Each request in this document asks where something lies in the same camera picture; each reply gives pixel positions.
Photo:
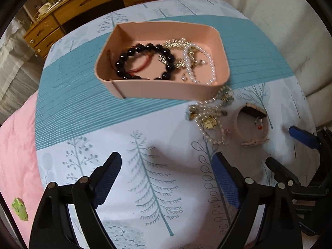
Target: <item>gold pendant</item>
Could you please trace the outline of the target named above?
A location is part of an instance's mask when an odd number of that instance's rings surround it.
[[[218,122],[212,115],[210,115],[208,118],[206,118],[202,122],[202,126],[205,129],[209,129],[209,130],[215,129],[217,127],[217,125],[218,125]]]

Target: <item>bracelet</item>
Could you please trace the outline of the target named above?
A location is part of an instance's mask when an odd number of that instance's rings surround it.
[[[183,59],[184,59],[184,61],[186,63],[186,70],[187,70],[187,73],[189,75],[190,80],[192,82],[194,82],[194,83],[200,83],[198,80],[196,80],[195,75],[194,75],[194,73],[192,71],[190,58],[188,56],[188,52],[189,52],[190,47],[194,47],[194,48],[198,49],[198,51],[200,51],[201,53],[203,53],[207,57],[207,59],[209,60],[209,65],[211,67],[211,79],[207,82],[207,85],[213,84],[216,81],[215,64],[213,62],[213,59],[210,56],[210,54],[208,54],[200,46],[198,46],[198,45],[196,45],[196,44],[194,44],[192,42],[189,42],[189,44],[186,44],[185,49],[183,51]]]
[[[160,44],[154,46],[152,43],[149,43],[146,46],[137,44],[134,48],[130,48],[127,52],[120,54],[119,60],[115,63],[115,67],[117,68],[117,76],[123,79],[142,79],[140,76],[129,74],[129,72],[124,69],[124,66],[129,57],[134,56],[136,52],[142,53],[144,51],[158,52],[165,57],[168,62],[166,65],[166,71],[161,74],[160,78],[155,79],[170,80],[172,77],[171,73],[175,70],[175,56],[171,54],[169,48],[164,48]]]
[[[220,100],[221,103],[215,106],[209,104]],[[233,92],[230,87],[224,85],[217,93],[216,96],[204,102],[198,102],[195,105],[190,105],[189,112],[186,113],[186,120],[195,120],[203,136],[213,144],[225,144],[226,135],[230,133],[230,129],[224,129],[222,124],[219,123],[220,131],[222,133],[221,140],[214,140],[205,130],[215,129],[218,126],[218,118],[220,116],[227,116],[227,112],[222,110],[222,107],[231,105],[234,100]]]
[[[253,137],[252,139],[246,139],[243,136],[243,134],[240,132],[240,130],[237,126],[237,119],[241,112],[248,114],[249,116],[252,116],[253,118],[255,118],[255,128],[257,128],[257,130],[262,132],[261,138]],[[256,145],[263,144],[269,140],[269,138],[268,138],[269,122],[267,119],[267,113],[265,110],[261,109],[260,107],[255,106],[251,103],[246,103],[245,106],[242,106],[238,109],[238,111],[235,113],[235,116],[234,116],[233,126],[234,126],[235,132],[242,140],[242,143],[241,143],[242,146],[256,146]]]
[[[107,51],[107,56],[108,56],[108,60],[110,61],[110,64],[111,64],[111,67],[113,68],[113,70],[116,71],[116,69],[114,68],[113,64],[112,64],[112,57],[111,57],[111,52],[110,50]],[[152,61],[152,57],[153,57],[153,54],[152,53],[147,53],[147,58],[144,62],[144,64],[142,64],[140,67],[138,68],[134,68],[134,69],[130,69],[128,71],[129,74],[132,74],[132,73],[137,73],[139,71],[142,71],[145,67],[147,67],[151,61]]]

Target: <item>bedsheet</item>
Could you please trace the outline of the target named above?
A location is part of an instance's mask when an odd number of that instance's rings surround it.
[[[0,191],[27,245],[33,219],[44,192],[34,138],[37,93],[0,127]],[[21,221],[11,209],[15,198],[24,201],[28,221]]]
[[[103,164],[112,151],[120,152],[122,170],[97,209],[117,248],[215,248],[235,213],[209,167],[217,150],[243,175],[263,184],[275,183],[264,164],[268,156],[287,165],[303,184],[318,167],[316,155],[285,133],[291,125],[315,130],[291,69],[261,30],[243,16],[226,17],[227,11],[234,13],[234,8],[217,0],[144,3],[80,27],[50,51],[36,109],[43,184],[72,183]],[[271,141],[248,149],[239,148],[236,138],[225,147],[211,146],[185,120],[188,102],[118,100],[97,81],[93,65],[114,26],[153,19],[201,23],[220,32],[231,69],[229,84],[236,89],[223,123],[230,126],[235,109],[253,102],[269,114]],[[137,158],[140,153],[146,161]],[[70,211],[80,244],[87,247],[75,211]],[[259,219],[248,241],[258,225]]]

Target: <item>teal stripe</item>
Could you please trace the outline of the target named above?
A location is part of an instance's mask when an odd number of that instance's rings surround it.
[[[162,20],[215,27],[228,57],[233,89],[292,76],[280,52],[251,21],[220,16],[181,16]],[[69,138],[185,101],[165,99],[121,100],[94,76],[94,64],[109,34],[65,54],[43,70],[36,106],[37,150]]]

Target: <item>white curtain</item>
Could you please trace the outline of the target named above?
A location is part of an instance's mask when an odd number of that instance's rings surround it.
[[[332,120],[332,38],[306,0],[223,0],[251,19],[295,73],[316,126]]]

